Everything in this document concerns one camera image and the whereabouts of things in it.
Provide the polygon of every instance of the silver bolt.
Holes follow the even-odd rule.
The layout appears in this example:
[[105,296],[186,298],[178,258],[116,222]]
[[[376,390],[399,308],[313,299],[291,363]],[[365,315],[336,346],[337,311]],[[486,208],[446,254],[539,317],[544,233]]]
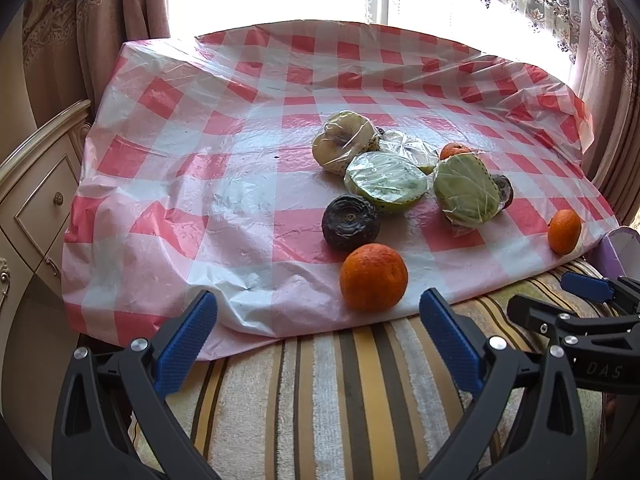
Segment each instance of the silver bolt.
[[143,350],[146,350],[146,347],[149,346],[149,342],[144,339],[143,337],[140,337],[138,339],[134,339],[131,342],[131,349],[134,352],[142,352]]
[[89,351],[84,346],[79,346],[74,350],[74,357],[78,360],[87,357]]
[[564,355],[564,350],[562,350],[561,346],[558,345],[551,345],[549,347],[549,353],[553,356],[553,357],[562,357]]
[[504,350],[507,348],[507,342],[498,335],[494,335],[489,339],[489,346],[494,350]]

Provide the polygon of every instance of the orange fruit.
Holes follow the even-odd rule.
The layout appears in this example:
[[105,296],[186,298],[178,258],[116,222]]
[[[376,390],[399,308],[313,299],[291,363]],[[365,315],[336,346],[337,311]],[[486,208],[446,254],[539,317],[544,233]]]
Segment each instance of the orange fruit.
[[471,148],[459,142],[450,142],[449,144],[445,144],[444,148],[440,151],[440,160],[460,153],[471,153]]
[[340,291],[351,310],[380,312],[404,295],[409,275],[400,254],[382,244],[366,244],[347,256]]
[[578,243],[582,220],[573,209],[561,209],[549,222],[546,237],[549,247],[557,254],[569,254]]

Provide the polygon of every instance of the dark purple round fruit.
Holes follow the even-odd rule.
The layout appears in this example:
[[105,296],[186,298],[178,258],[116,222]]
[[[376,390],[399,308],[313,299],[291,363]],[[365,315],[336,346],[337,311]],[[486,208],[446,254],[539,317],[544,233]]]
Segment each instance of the dark purple round fruit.
[[502,209],[507,209],[513,202],[513,186],[508,178],[504,175],[492,175],[495,185],[498,186],[500,192],[500,202],[504,202]]
[[380,218],[373,204],[358,195],[341,195],[322,215],[326,242],[341,251],[353,251],[370,244],[380,232]]

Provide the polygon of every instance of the blue rubber pad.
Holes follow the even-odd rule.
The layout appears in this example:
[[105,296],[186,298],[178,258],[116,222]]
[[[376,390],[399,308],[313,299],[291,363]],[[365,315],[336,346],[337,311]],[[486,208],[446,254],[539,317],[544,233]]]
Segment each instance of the blue rubber pad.
[[154,388],[159,397],[164,399],[180,389],[217,317],[216,297],[206,292],[156,360]]
[[476,396],[483,386],[480,357],[432,290],[420,298],[420,320],[457,386]]
[[579,298],[596,303],[613,300],[614,291],[607,280],[592,278],[576,272],[565,272],[560,279],[560,287]]

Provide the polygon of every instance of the checkered tablecloth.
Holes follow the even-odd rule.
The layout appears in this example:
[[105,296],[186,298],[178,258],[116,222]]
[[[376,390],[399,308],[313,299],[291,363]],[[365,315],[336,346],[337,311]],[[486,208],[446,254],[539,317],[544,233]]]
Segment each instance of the checkered tablecloth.
[[[344,254],[322,238],[344,193],[311,141],[349,109],[438,149],[461,141],[505,174],[513,204],[455,237],[434,198],[383,219],[409,287],[391,311],[347,312]],[[125,345],[202,288],[220,305],[200,357],[416,312],[436,286],[459,301],[558,266],[617,225],[580,170],[591,117],[539,68],[390,27],[286,22],[194,41],[127,43],[86,140],[63,253],[72,327]],[[574,254],[548,248],[560,208],[584,221]]]

